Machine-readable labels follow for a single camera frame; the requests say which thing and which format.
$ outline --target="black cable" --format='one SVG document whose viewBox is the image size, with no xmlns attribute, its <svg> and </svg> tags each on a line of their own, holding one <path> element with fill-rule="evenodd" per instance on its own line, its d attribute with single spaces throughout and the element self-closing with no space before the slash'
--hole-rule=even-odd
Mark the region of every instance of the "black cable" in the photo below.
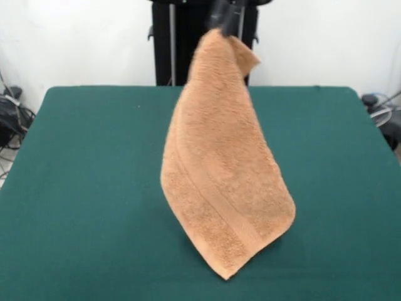
<svg viewBox="0 0 401 301">
<path fill-rule="evenodd" d="M 9 173 L 9 171 L 6 171 L 6 172 L 4 172 L 4 173 L 0 174 L 0 179 L 2 179 L 4 176 L 7 176 L 7 175 L 8 175 L 8 173 Z"/>
<path fill-rule="evenodd" d="M 18 151 L 21 147 L 20 146 L 10 146 L 10 145 L 6 145 L 5 147 L 6 149 L 11 149 L 12 151 Z"/>
<path fill-rule="evenodd" d="M 384 102 L 378 103 L 375 107 L 379 107 L 379 106 L 381 106 L 381 105 L 385 105 L 386 103 L 391 102 L 392 100 L 396 99 L 396 98 L 397 98 L 398 96 L 400 96 L 400 95 L 401 95 L 401 90 L 398 91 L 398 92 L 397 92 L 396 94 L 394 94 L 393 96 L 387 97 L 387 99 L 386 99 Z"/>
<path fill-rule="evenodd" d="M 0 168 L 3 171 L 3 173 L 6 172 L 6 170 L 4 169 L 4 166 L 1 164 L 1 162 L 0 162 Z"/>
<path fill-rule="evenodd" d="M 30 128 L 36 114 L 30 109 L 24 107 L 20 103 L 15 103 L 7 96 L 0 95 L 0 132 L 2 133 L 2 141 L 0 146 L 9 149 L 19 149 L 19 147 L 11 147 L 9 141 L 14 135 L 19 136 L 22 141 Z"/>
<path fill-rule="evenodd" d="M 8 93 L 13 97 L 14 97 L 14 92 L 8 87 L 8 85 L 6 85 L 6 82 L 4 81 L 3 75 L 1 74 L 1 70 L 0 70 L 0 80 L 1 83 L 3 84 L 3 86 L 6 88 L 6 90 L 8 91 Z"/>
<path fill-rule="evenodd" d="M 14 160 L 8 159 L 8 158 L 6 158 L 6 157 L 4 157 L 4 156 L 2 156 L 2 155 L 0 155 L 0 159 L 2 159 L 2 160 L 4 160 L 4 161 L 7 161 L 7 162 L 11 162 L 11 163 L 14 162 Z"/>
</svg>

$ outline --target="table surface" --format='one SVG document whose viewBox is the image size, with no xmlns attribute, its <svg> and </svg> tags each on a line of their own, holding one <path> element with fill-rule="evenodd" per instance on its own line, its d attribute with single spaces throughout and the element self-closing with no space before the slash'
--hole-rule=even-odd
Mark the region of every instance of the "table surface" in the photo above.
<svg viewBox="0 0 401 301">
<path fill-rule="evenodd" d="M 0 300 L 401 300 L 401 168 L 349 88 L 251 88 L 297 206 L 229 282 L 160 188 L 180 88 L 52 88 L 0 193 Z"/>
</svg>

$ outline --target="towel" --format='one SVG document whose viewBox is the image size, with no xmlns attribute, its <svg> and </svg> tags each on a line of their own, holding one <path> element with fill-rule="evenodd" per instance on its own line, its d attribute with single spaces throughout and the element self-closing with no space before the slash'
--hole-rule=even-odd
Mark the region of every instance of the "towel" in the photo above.
<svg viewBox="0 0 401 301">
<path fill-rule="evenodd" d="M 161 185 L 171 210 L 225 280 L 295 218 L 244 84 L 258 63 L 246 45 L 218 29 L 201 38 L 162 161 Z"/>
</svg>

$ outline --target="green table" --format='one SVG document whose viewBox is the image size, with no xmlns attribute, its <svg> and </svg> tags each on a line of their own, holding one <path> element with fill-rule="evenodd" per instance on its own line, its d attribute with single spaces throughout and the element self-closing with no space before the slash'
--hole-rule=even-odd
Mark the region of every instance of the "green table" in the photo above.
<svg viewBox="0 0 401 301">
<path fill-rule="evenodd" d="M 251 88 L 297 205 L 229 282 L 160 188 L 180 88 L 52 88 L 0 194 L 0 300 L 401 300 L 401 168 L 348 88 Z"/>
</svg>

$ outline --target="cable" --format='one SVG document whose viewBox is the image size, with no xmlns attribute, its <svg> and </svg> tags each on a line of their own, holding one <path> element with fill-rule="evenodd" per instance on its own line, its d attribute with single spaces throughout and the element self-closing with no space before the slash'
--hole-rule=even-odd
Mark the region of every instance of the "cable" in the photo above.
<svg viewBox="0 0 401 301">
<path fill-rule="evenodd" d="M 0 174 L 0 180 L 5 180 L 5 179 L 3 179 L 3 177 L 4 177 L 4 176 L 7 176 L 8 173 L 9 173 L 9 171 L 6 171 L 6 172 Z"/>
<path fill-rule="evenodd" d="M 394 95 L 391 96 L 391 97 L 388 97 L 386 94 L 382 94 L 382 93 L 373 93 L 373 95 L 379 95 L 379 96 L 383 96 L 383 97 L 386 98 L 386 100 L 385 100 L 384 102 L 378 103 L 378 104 L 376 104 L 376 105 L 374 106 L 374 108 L 377 108 L 377 107 L 380 107 L 380 106 L 382 106 L 382 105 L 385 105 L 386 103 L 391 102 L 392 100 L 396 99 L 398 96 L 401 95 L 401 90 L 398 91 L 396 94 L 394 94 Z"/>
<path fill-rule="evenodd" d="M 7 162 L 11 162 L 11 163 L 14 162 L 14 160 L 9 159 L 9 158 L 6 158 L 6 157 L 3 157 L 2 155 L 0 155 L 0 159 L 2 159 L 2 160 L 4 160 L 4 161 L 7 161 Z"/>
<path fill-rule="evenodd" d="M 8 91 L 8 93 L 10 93 L 10 95 L 11 95 L 13 98 L 15 98 L 15 95 L 14 95 L 13 90 L 10 89 L 10 88 L 8 87 L 8 85 L 6 85 L 6 82 L 4 81 L 3 75 L 1 74 L 1 70 L 0 70 L 0 80 L 1 80 L 1 83 L 3 84 L 3 86 L 4 86 L 4 87 L 6 88 L 6 90 Z"/>
<path fill-rule="evenodd" d="M 10 96 L 0 95 L 0 147 L 19 149 L 19 147 L 10 147 L 9 141 L 14 135 L 18 135 L 20 141 L 22 141 L 35 116 L 30 109 L 24 107 L 18 101 L 13 101 Z"/>
<path fill-rule="evenodd" d="M 4 169 L 4 166 L 1 164 L 1 162 L 0 162 L 0 168 L 1 168 L 1 170 L 2 170 L 3 172 L 6 172 L 6 170 Z"/>
<path fill-rule="evenodd" d="M 374 119 L 376 117 L 379 117 L 383 114 L 388 114 L 387 118 L 385 120 L 382 120 L 381 122 L 375 122 L 375 125 L 377 127 L 381 127 L 383 125 L 385 125 L 387 122 L 390 121 L 390 119 L 393 117 L 393 112 L 395 111 L 401 111 L 401 107 L 395 107 L 395 108 L 390 108 L 390 107 L 386 107 L 383 110 L 377 111 L 375 113 L 370 114 L 370 118 Z"/>
</svg>

